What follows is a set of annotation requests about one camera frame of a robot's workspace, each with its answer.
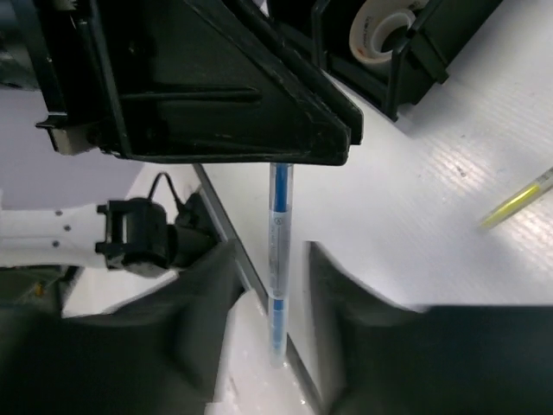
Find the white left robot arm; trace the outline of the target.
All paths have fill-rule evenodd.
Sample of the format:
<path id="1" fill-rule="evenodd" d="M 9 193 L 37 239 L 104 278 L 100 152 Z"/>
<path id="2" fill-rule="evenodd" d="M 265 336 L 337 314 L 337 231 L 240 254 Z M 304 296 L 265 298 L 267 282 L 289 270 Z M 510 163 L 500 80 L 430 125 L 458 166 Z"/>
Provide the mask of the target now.
<path id="1" fill-rule="evenodd" d="M 146 163 L 343 165 L 362 111 L 252 1 L 1 1 L 1 90 L 38 91 L 54 150 Z M 2 211 L 1 266 L 157 277 L 209 233 L 147 198 Z"/>

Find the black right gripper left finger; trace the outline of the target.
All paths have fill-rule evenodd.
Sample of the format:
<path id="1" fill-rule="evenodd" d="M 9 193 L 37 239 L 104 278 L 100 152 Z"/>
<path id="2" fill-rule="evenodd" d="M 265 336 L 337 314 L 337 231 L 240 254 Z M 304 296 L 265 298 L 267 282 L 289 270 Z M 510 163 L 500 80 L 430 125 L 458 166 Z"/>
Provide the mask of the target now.
<path id="1" fill-rule="evenodd" d="M 202 414 L 238 299 L 236 246 L 110 314 L 1 308 L 4 414 Z"/>

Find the yellow thin pen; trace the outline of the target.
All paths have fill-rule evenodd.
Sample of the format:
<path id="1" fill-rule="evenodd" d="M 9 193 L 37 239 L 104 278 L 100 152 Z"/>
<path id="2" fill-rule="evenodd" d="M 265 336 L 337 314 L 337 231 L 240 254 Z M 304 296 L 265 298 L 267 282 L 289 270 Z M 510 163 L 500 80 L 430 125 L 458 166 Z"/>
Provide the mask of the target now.
<path id="1" fill-rule="evenodd" d="M 509 219 L 514 214 L 531 205 L 552 189 L 552 168 L 520 189 L 517 193 L 502 201 L 489 212 L 479 224 L 481 229 L 490 229 Z"/>

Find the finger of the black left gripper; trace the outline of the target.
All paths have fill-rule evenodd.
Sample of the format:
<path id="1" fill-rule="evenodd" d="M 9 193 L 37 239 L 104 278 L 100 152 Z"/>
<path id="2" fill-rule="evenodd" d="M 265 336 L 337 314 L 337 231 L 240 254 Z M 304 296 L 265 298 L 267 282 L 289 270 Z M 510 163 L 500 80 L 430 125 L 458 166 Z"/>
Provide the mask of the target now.
<path id="1" fill-rule="evenodd" d="M 37 1 L 62 154 L 341 165 L 361 110 L 251 1 Z"/>

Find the blue thin pen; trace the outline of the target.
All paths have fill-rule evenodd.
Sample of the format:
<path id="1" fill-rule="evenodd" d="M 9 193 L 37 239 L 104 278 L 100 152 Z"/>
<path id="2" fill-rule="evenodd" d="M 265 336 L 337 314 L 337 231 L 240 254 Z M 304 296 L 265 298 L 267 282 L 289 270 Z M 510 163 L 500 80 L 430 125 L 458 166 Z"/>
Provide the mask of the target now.
<path id="1" fill-rule="evenodd" d="M 270 165 L 268 317 L 273 367 L 283 366 L 287 349 L 293 172 L 289 163 Z"/>

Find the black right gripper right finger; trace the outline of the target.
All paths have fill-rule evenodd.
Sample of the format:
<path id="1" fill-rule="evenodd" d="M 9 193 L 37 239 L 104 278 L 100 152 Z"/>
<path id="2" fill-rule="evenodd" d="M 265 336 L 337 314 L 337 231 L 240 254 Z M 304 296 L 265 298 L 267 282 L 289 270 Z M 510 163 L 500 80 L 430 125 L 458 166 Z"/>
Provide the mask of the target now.
<path id="1" fill-rule="evenodd" d="M 308 282 L 326 414 L 551 413 L 551 307 L 402 309 L 315 242 Z"/>

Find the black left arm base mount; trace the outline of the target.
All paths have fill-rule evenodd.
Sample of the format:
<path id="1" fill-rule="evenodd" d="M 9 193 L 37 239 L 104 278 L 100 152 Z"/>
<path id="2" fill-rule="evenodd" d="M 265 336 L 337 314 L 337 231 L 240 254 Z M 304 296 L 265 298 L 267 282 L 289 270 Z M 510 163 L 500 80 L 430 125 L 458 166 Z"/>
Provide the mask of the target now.
<path id="1" fill-rule="evenodd" d="M 153 199 L 163 177 L 167 180 L 177 208 L 174 222 L 168 224 L 168 263 L 171 268 L 185 269 L 218 245 L 220 238 L 200 191 L 194 191 L 186 201 L 182 201 L 167 172 L 156 175 L 148 199 Z"/>

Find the large brown tape roll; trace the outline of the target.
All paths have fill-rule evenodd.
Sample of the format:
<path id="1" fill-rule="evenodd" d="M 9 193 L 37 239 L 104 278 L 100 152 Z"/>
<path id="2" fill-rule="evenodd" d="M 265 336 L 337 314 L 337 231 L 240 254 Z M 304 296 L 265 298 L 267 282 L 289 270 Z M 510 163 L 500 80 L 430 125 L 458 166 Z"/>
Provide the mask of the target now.
<path id="1" fill-rule="evenodd" d="M 428 1 L 366 1 L 353 19 L 349 48 L 353 57 L 370 69 L 384 69 L 395 43 L 406 34 Z"/>

